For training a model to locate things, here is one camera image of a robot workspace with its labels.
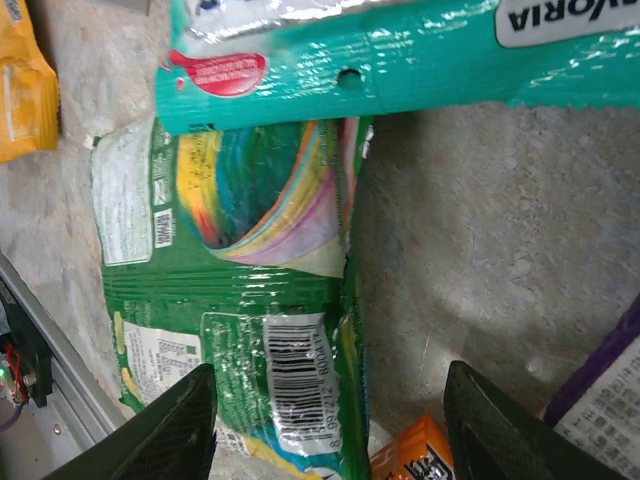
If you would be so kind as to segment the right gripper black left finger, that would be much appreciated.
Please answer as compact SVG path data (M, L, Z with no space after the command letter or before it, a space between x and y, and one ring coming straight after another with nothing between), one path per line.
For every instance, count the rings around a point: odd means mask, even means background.
M206 479L217 438L214 367L203 363L50 479Z

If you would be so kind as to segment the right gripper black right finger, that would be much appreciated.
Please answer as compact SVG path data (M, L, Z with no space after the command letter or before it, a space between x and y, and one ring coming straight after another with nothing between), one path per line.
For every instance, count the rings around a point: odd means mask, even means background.
M620 479L461 360L443 397L458 479Z

